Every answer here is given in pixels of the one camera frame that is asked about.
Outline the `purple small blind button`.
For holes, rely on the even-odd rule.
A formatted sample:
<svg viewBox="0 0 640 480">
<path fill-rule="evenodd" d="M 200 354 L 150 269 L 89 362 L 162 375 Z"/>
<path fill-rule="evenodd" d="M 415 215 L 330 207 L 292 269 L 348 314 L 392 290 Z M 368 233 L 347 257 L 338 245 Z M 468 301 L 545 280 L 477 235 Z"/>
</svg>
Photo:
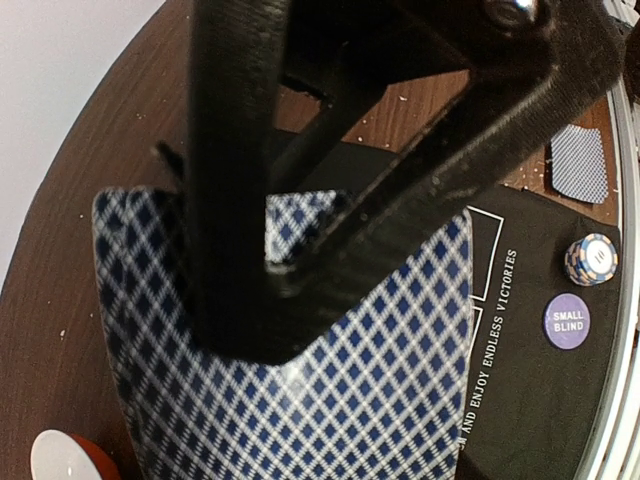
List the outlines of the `purple small blind button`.
<svg viewBox="0 0 640 480">
<path fill-rule="evenodd" d="M 573 350 L 582 345 L 589 335 L 589 307 L 578 295 L 559 294 L 546 306 L 543 326 L 552 345 L 561 350 Z"/>
</svg>

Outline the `deck of playing cards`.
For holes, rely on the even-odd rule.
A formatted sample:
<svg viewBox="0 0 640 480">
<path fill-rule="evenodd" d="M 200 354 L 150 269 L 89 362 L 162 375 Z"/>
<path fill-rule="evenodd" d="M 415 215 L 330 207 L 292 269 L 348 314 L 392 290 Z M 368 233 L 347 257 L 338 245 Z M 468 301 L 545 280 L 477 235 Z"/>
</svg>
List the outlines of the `deck of playing cards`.
<svg viewBox="0 0 640 480">
<path fill-rule="evenodd" d="M 473 319 L 468 213 L 281 366 L 196 344 L 178 195 L 105 189 L 92 230 L 110 367 L 146 478 L 454 477 Z"/>
</svg>

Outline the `poker chip stack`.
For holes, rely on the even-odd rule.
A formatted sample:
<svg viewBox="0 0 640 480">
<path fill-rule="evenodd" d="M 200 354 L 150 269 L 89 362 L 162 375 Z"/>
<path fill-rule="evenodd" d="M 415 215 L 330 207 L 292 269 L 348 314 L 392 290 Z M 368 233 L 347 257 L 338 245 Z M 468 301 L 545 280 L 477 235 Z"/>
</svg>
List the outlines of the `poker chip stack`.
<svg viewBox="0 0 640 480">
<path fill-rule="evenodd" d="M 573 242 L 564 254 L 565 272 L 579 286 L 591 287 L 611 280 L 618 264 L 612 240 L 601 233 L 591 233 Z"/>
</svg>

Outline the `single playing card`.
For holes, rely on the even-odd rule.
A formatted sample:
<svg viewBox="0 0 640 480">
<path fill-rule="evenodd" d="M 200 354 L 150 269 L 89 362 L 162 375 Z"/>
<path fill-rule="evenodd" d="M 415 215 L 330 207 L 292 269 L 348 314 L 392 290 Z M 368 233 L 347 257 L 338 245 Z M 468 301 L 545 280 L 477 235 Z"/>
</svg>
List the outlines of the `single playing card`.
<svg viewBox="0 0 640 480">
<path fill-rule="evenodd" d="M 573 200 L 603 204 L 609 185 L 600 131 L 567 125 L 550 146 L 552 188 Z"/>
</svg>

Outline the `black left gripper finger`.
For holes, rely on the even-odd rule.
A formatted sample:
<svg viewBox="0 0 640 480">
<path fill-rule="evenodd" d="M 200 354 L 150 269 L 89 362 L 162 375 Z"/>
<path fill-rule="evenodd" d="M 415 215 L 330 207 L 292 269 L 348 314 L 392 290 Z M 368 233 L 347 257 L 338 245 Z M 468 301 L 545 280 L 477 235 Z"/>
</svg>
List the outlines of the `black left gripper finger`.
<svg viewBox="0 0 640 480">
<path fill-rule="evenodd" d="M 198 341 L 282 364 L 618 78 L 599 1 L 197 1 L 182 178 Z M 467 86 L 387 163 L 330 158 L 395 83 Z"/>
</svg>

